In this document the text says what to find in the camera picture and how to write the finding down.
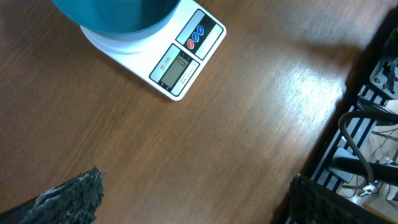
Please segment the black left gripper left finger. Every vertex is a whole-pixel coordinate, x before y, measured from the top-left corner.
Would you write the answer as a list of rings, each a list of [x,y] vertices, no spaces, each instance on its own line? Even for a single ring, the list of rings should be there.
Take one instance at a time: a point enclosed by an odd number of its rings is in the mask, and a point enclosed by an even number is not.
[[[103,173],[93,167],[1,213],[1,223],[93,223],[103,200]]]

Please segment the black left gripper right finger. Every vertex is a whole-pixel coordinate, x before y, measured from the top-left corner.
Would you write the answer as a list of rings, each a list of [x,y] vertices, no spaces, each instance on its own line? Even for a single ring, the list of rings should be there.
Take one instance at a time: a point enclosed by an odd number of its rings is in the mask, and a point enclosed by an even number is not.
[[[301,174],[290,183],[289,217],[295,223],[389,223]]]

